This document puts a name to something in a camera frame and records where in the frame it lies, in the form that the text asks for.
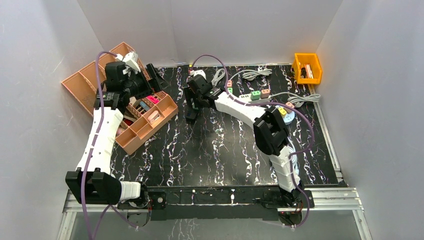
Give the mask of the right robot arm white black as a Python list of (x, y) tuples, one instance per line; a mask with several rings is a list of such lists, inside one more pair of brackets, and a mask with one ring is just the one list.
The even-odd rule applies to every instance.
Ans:
[(305, 187), (296, 169), (295, 152), (279, 108), (242, 102), (222, 87), (213, 86), (201, 70), (192, 71), (187, 84), (183, 89), (188, 106), (186, 120), (194, 121), (199, 109), (211, 108), (253, 129), (255, 145), (269, 157), (279, 187), (279, 192), (264, 194), (262, 204), (281, 207), (295, 207), (299, 204)]

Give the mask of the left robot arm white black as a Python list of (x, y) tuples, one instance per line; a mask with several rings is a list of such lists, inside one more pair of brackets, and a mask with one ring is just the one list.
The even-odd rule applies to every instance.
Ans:
[(65, 182), (80, 204), (116, 205), (131, 202), (144, 208), (150, 201), (146, 185), (141, 181), (122, 181), (111, 174), (115, 144), (133, 153), (173, 116), (178, 108), (169, 95), (161, 98), (145, 113), (137, 112), (131, 98), (147, 98), (161, 91), (159, 76), (149, 64), (146, 69), (132, 60), (108, 62), (104, 80), (98, 80), (93, 104), (93, 123), (83, 155)]

